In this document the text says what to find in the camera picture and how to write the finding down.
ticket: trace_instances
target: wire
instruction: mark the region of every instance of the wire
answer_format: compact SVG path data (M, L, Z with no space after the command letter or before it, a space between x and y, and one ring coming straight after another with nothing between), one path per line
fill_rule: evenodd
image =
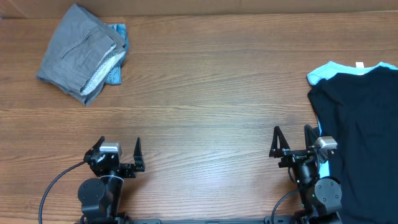
M277 208L285 199L287 199L288 197L292 196L293 194L295 194L295 193L298 192L299 190L300 190L300 189L295 189L295 190L289 192L287 195L283 196L283 197L278 201L278 203L276 203L274 209L272 210L272 215L271 215L271 223L272 223L272 224L275 224L275 223L274 223L274 217L275 217L276 208Z
M81 216L79 224L85 224L85 216L84 215Z
M290 180L293 182L293 183L295 183L295 181L294 181L294 179L293 179L293 177L292 177L292 173L290 172L290 166L289 166L289 168L287 169L287 172L289 173L289 177L290 177Z
M73 170L74 168L79 167L79 166L81 166L81 165L83 165L83 164L85 164L85 163L86 163L85 161L79 162L78 164L76 164L76 165L74 165L74 166L68 168L67 170L63 171L63 172L62 172L60 175L58 175L58 177L56 177L56 178L51 182L51 184L47 187L47 190L45 190L45 192L44 192L44 195L43 195L42 201L41 201L41 203L40 203L40 207L39 207L39 224L43 224L42 214L43 214L44 200L45 200L45 198L47 197L47 194L49 194L49 191L50 191L50 189L52 188L52 186L56 183L56 181L57 181L59 178L61 178L61 177L62 177L63 175L65 175L67 172L69 172L69 171Z
M317 176L319 175L319 169L320 169L320 162L319 162L319 154L318 154L318 150L315 149L315 155L317 157Z

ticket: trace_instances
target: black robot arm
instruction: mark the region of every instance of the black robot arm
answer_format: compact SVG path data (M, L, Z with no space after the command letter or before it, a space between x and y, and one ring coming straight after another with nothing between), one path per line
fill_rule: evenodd
M337 143L332 137L319 137L317 129L304 127L306 150L290 149L278 126L269 157L280 158L279 168L290 168L300 193L302 207L293 218L295 223L341 223L338 210L341 208L341 188L332 177L319 178L320 163L326 162L336 152Z
M99 178L88 179L80 185L81 211L87 224L130 224L129 217L118 213L118 209L124 179L135 178L136 172L145 171L140 139L137 139L134 150L135 164L120 163L120 144L104 140L102 136L83 159Z

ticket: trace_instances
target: gray folded cloth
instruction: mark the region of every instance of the gray folded cloth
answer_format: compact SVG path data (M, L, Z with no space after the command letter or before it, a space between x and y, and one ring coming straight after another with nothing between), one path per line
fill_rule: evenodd
M55 30L37 78L88 105L126 53L125 46L125 40L114 29L74 4Z

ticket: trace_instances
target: wood grain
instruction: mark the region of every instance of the wood grain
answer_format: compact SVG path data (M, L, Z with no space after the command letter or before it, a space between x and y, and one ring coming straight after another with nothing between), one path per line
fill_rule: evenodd
M74 3L96 16L203 16L225 14L393 11L396 0L2 0L8 18L62 18Z
M263 218L295 188L268 158L279 125L294 149L316 126L306 74L329 60L398 64L396 12L107 17L128 27L123 84L89 107L35 79L59 19L0 21L0 223L37 223L48 184L105 135L147 170L126 181L133 218ZM72 223L87 166L61 178L45 223ZM298 197L278 214L300 208Z

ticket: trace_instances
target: denim cloth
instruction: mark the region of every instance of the denim cloth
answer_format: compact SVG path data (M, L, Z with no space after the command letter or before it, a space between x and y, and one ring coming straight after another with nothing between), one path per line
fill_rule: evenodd
M124 49L127 51L129 50L129 38L127 36L127 29L126 25L124 24L110 24L110 28L116 30L118 34L120 34L124 40L126 41L126 46ZM111 85L120 85L122 84L122 74L121 74L121 65L126 58L126 54L120 59L120 61L112 68L109 75L107 76L105 83Z
M125 45L114 29L74 4L55 29L36 76L88 105L126 54Z
M326 79L329 80L333 78L337 73L347 73L347 74L352 74L352 75L363 75L365 73L370 72L371 70L377 68L377 67L386 67L390 68L392 70L398 70L397 67L390 65L388 63L380 62L376 66L373 67L368 67L368 68L355 68L355 67L350 67L350 66L345 66L345 65L340 65L335 62L328 62L325 65L322 65L321 67L315 69L314 71L310 72L307 75L308 82L311 85L316 85L321 79ZM322 133L321 129L321 124L319 123L318 120L318 127L319 127L319 132ZM320 177L326 177L330 175L329 171L329 161L326 161L324 164L320 164L319 168L319 175Z

